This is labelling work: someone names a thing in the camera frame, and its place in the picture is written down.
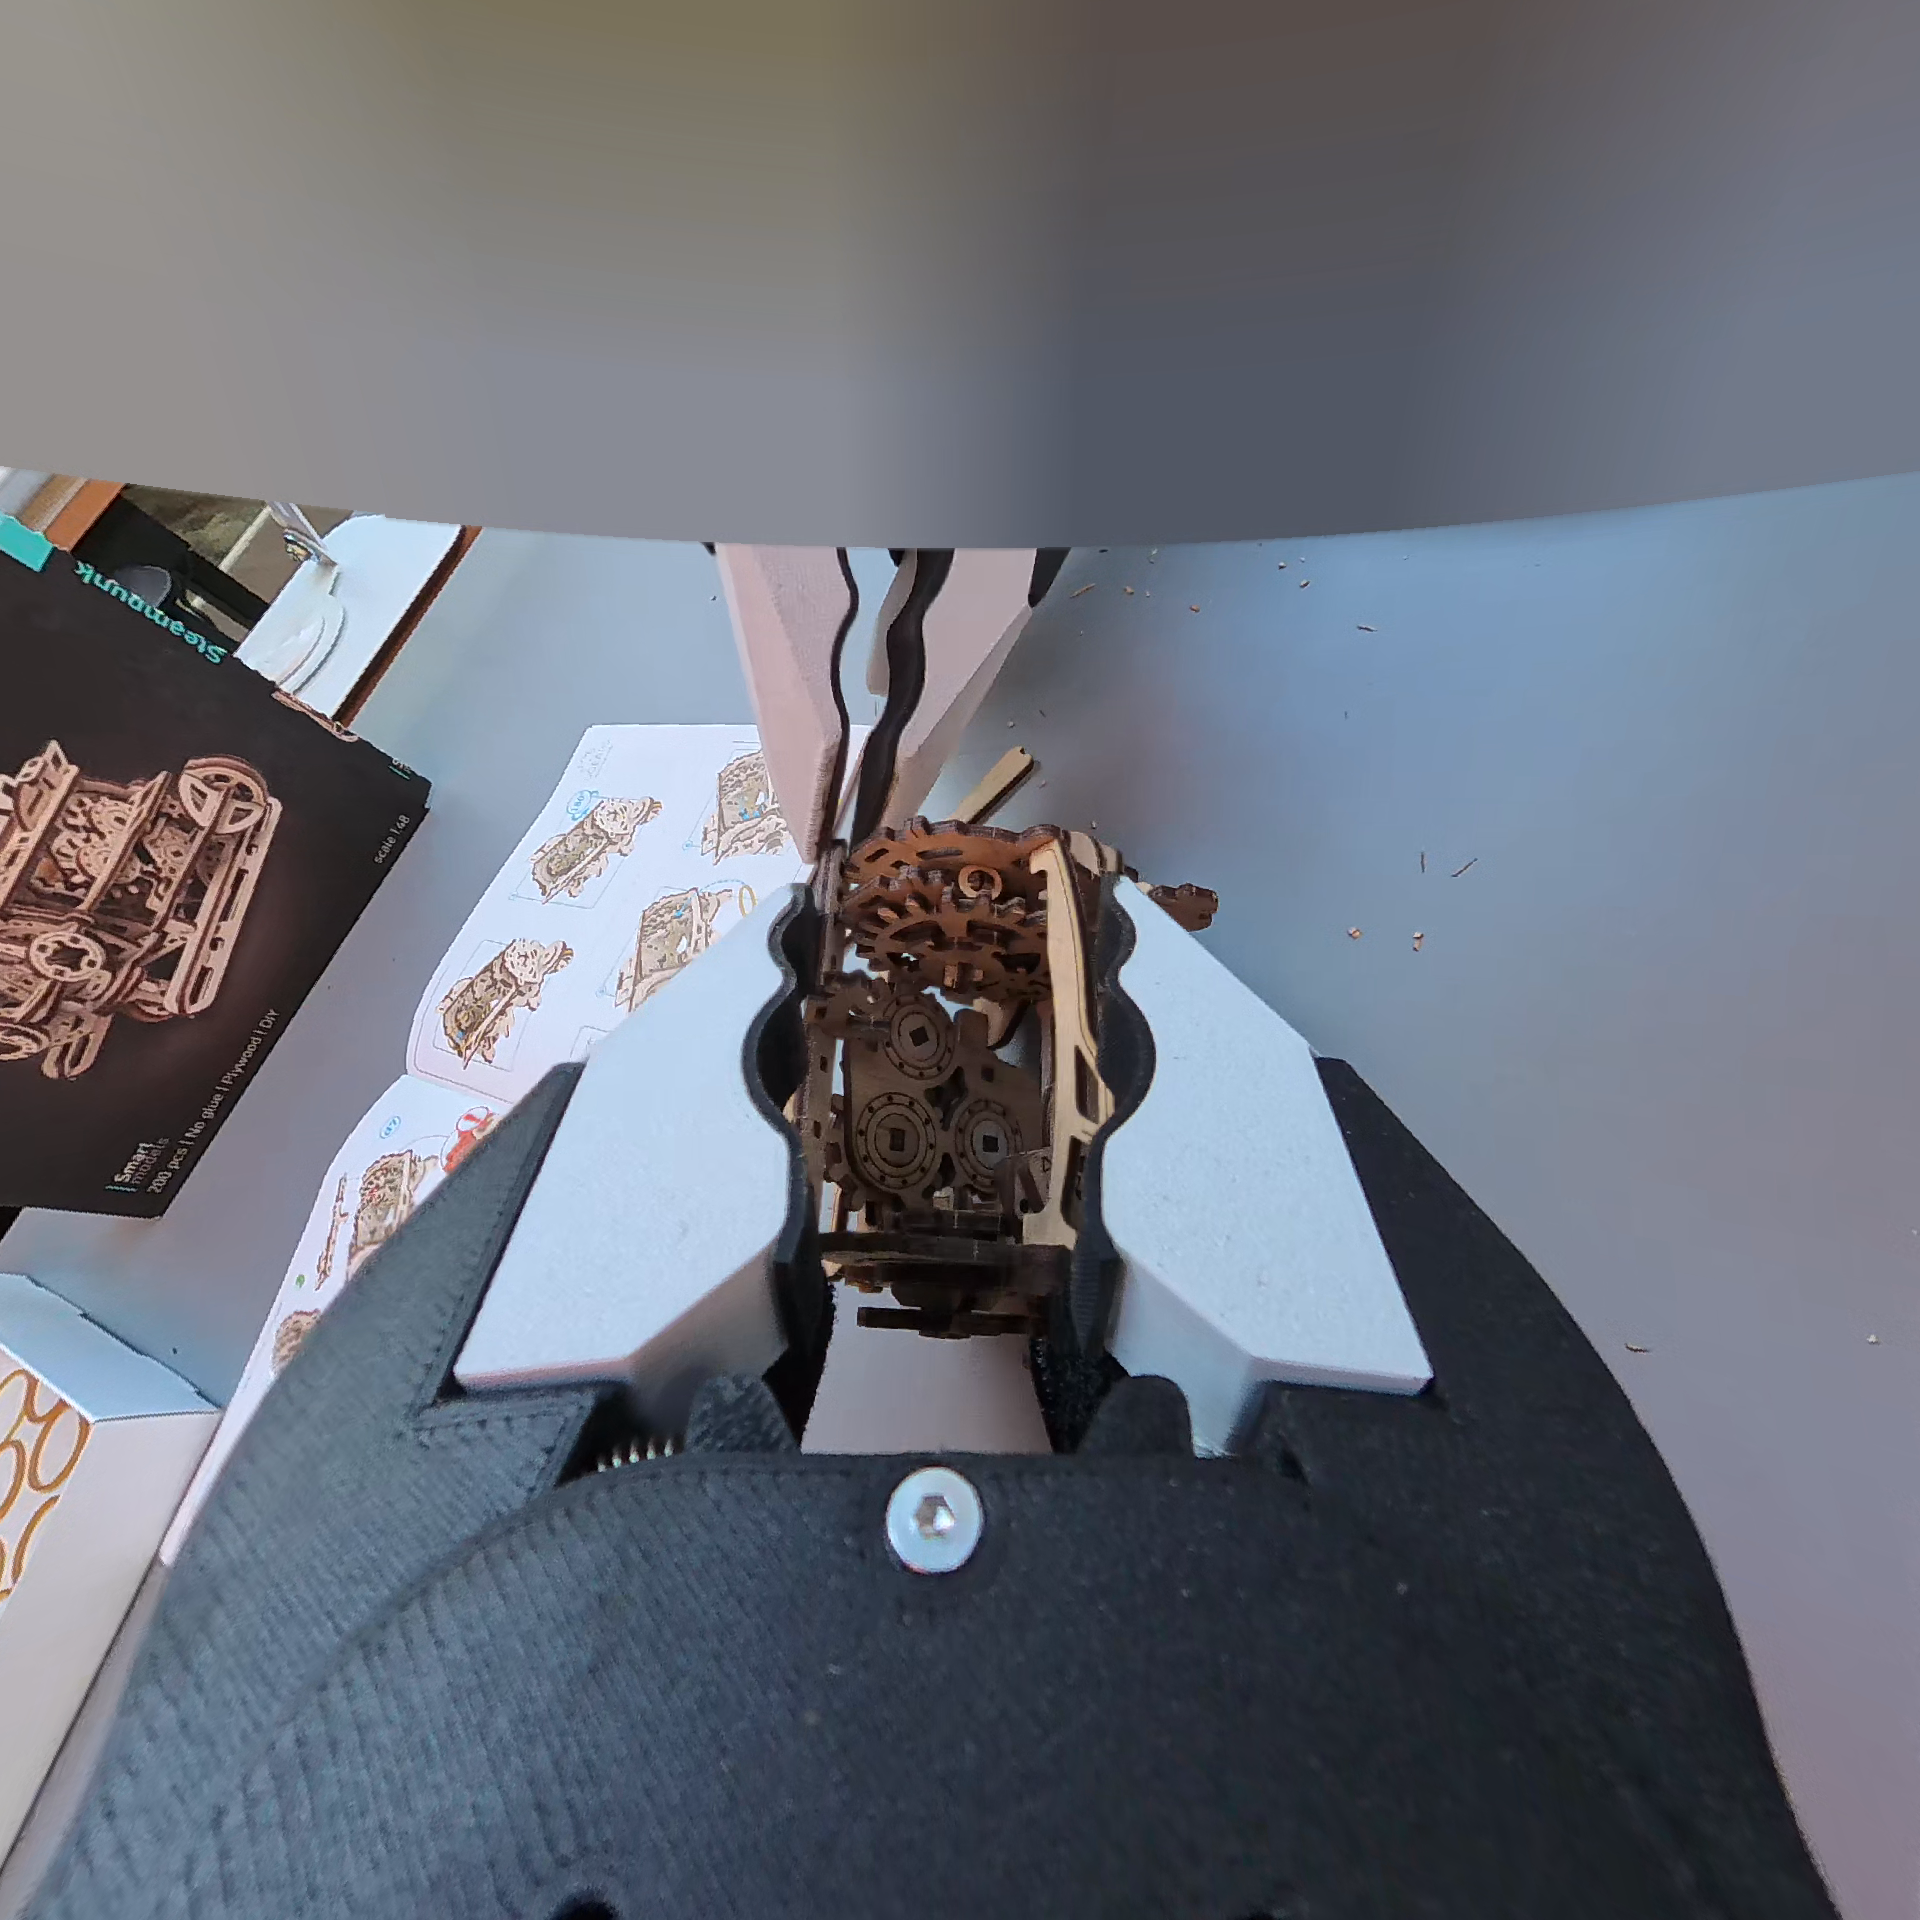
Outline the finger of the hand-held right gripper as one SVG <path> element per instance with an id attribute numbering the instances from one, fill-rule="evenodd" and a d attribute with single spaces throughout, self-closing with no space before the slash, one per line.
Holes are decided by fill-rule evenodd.
<path id="1" fill-rule="evenodd" d="M 835 839 L 851 767 L 842 656 L 860 606 L 835 546 L 718 541 L 733 633 L 781 813 L 803 856 Z"/>
<path id="2" fill-rule="evenodd" d="M 925 613 L 925 686 L 898 744 L 889 813 L 925 810 L 1069 551 L 1069 546 L 956 550 L 949 580 Z"/>

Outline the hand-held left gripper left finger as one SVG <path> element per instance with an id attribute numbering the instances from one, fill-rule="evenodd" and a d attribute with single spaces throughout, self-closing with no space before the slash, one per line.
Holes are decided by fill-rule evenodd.
<path id="1" fill-rule="evenodd" d="M 469 1390 L 612 1380 L 813 1393 L 832 1305 L 786 1105 L 821 913 L 781 885 L 588 1056 L 455 1363 Z"/>

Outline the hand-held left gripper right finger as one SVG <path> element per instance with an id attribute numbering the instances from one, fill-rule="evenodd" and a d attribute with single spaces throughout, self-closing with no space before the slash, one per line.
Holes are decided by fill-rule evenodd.
<path id="1" fill-rule="evenodd" d="M 1428 1350 L 1308 1041 L 1126 875 L 1101 884 L 1099 1074 L 1069 1281 L 1092 1363 L 1223 1455 L 1271 1382 L 1420 1393 Z"/>

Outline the wooden mechanical model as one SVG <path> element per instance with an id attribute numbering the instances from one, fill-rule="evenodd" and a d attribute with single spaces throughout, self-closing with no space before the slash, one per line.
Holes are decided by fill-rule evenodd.
<path id="1" fill-rule="evenodd" d="M 846 853 L 789 1101 L 829 1276 L 865 1327 L 1049 1332 L 1114 1093 L 1099 1065 L 1101 885 L 1077 827 L 915 817 Z"/>

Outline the white instruction booklet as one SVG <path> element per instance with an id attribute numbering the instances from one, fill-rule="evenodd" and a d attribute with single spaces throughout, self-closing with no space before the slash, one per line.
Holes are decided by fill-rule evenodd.
<path id="1" fill-rule="evenodd" d="M 555 1065 L 584 1060 L 758 899 L 801 880 L 750 726 L 594 726 L 417 1003 L 402 1077 L 329 1166 L 168 1529 L 172 1561 L 324 1311 Z"/>

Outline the white board stand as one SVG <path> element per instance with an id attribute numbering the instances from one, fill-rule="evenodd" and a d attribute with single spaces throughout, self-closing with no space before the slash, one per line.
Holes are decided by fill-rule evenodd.
<path id="1" fill-rule="evenodd" d="M 354 512 L 319 538 L 238 645 L 237 659 L 344 727 L 455 567 L 477 529 Z"/>

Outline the black model kit box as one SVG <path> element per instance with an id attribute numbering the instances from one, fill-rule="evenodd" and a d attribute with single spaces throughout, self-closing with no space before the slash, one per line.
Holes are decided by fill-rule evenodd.
<path id="1" fill-rule="evenodd" d="M 5 518 L 5 1208 L 166 1211 L 429 794 Z"/>

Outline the white cardboard box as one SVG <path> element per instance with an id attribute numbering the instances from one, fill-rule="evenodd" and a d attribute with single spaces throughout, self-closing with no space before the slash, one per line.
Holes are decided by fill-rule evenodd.
<path id="1" fill-rule="evenodd" d="M 2 1277 L 2 1350 L 93 1422 L 2 1602 L 5 1915 L 20 1915 L 98 1761 L 165 1583 L 158 1547 L 221 1412 L 26 1276 Z"/>

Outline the group of rubber bands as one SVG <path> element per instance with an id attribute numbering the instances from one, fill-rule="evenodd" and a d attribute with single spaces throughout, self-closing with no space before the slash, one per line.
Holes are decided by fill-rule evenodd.
<path id="1" fill-rule="evenodd" d="M 93 1419 L 75 1401 L 2 1350 L 2 1603 L 23 1583 L 90 1433 Z"/>

